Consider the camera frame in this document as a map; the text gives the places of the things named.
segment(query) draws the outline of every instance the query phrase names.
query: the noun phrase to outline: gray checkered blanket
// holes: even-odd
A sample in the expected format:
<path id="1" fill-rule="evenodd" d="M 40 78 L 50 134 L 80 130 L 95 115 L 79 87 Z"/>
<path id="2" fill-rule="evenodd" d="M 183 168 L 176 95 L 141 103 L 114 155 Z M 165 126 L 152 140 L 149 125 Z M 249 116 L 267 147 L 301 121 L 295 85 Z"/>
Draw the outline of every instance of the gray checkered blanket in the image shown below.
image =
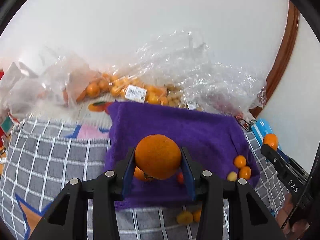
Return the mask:
<path id="1" fill-rule="evenodd" d="M 18 239 L 27 239 L 46 206 L 74 177 L 94 179 L 102 172 L 108 139 L 66 138 L 76 125 L 54 121 L 26 119 L 12 133 L 4 172 L 0 181 L 0 216 Z M 271 212 L 277 214 L 288 192 L 276 171 L 260 153 L 252 132 L 244 134 L 260 169 L 256 192 Z M 178 225 L 182 210 L 194 211 L 198 205 L 177 208 L 135 208 L 116 213 L 121 240 L 192 240 L 198 224 Z M 228 200 L 224 200 L 223 239 L 229 235 Z M 89 201 L 88 239 L 92 235 L 92 202 Z"/>

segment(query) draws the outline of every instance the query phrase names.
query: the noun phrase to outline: wooden frame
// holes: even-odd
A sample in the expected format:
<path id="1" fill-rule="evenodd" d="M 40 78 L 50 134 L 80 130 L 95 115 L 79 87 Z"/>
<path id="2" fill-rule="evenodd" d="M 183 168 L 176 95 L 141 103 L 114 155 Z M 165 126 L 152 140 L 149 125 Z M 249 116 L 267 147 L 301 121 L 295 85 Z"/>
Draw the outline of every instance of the wooden frame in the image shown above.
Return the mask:
<path id="1" fill-rule="evenodd" d="M 273 92 L 276 90 L 276 87 L 279 84 L 291 58 L 298 33 L 299 17 L 299 10 L 291 1 L 289 1 L 287 25 L 285 27 L 284 35 L 275 62 L 267 77 L 267 102 L 271 98 Z M 254 118 L 257 118 L 262 111 L 262 108 L 256 107 L 254 109 L 250 109 L 249 111 Z"/>

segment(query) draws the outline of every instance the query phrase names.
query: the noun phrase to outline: purple towel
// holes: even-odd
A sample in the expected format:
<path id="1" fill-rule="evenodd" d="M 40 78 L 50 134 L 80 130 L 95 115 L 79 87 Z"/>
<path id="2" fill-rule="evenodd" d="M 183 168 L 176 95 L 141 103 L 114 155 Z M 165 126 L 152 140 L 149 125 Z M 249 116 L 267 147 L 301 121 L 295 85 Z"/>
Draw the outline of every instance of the purple towel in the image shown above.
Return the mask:
<path id="1" fill-rule="evenodd" d="M 114 168 L 117 161 L 125 158 L 128 148 L 135 147 L 145 136 L 163 134 L 179 147 L 187 147 L 193 160 L 223 179 L 231 171 L 238 172 L 233 159 L 243 155 L 252 171 L 250 184 L 258 183 L 260 173 L 248 142 L 231 116 L 134 102 L 115 102 L 108 111 L 112 119 L 111 149 L 105 158 L 105 171 Z M 130 196 L 116 202 L 115 207 L 168 206 L 187 201 L 185 185 L 180 185 L 175 176 L 152 182 L 133 178 Z"/>

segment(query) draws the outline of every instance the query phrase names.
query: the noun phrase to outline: white wall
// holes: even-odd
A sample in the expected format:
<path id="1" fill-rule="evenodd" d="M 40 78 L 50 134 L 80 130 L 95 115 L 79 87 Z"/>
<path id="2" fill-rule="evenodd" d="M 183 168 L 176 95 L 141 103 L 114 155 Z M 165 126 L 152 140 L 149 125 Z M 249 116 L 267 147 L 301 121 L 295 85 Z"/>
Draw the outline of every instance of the white wall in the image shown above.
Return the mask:
<path id="1" fill-rule="evenodd" d="M 266 118 L 283 151 L 311 170 L 320 141 L 320 43 L 300 16 L 288 67 L 259 117 Z"/>
<path id="2" fill-rule="evenodd" d="M 268 72 L 284 33 L 288 0 L 28 0 L 0 37 L 0 57 L 41 72 L 43 44 L 92 66 L 113 63 L 150 37 L 200 28 L 216 61 Z"/>

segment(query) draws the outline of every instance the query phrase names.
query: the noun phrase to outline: barcode sticker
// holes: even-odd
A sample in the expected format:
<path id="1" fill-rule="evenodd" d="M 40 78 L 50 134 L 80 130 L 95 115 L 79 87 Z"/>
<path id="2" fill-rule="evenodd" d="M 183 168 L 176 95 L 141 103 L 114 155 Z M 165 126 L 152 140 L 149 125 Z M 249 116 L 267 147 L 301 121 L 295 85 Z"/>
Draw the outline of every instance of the barcode sticker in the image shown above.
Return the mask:
<path id="1" fill-rule="evenodd" d="M 187 106 L 188 106 L 189 110 L 195 110 L 199 107 L 199 105 L 196 102 L 191 101 L 191 100 L 187 101 Z"/>
<path id="2" fill-rule="evenodd" d="M 132 100 L 138 103 L 144 103 L 146 93 L 147 90 L 144 88 L 129 85 L 124 97 L 128 100 Z"/>

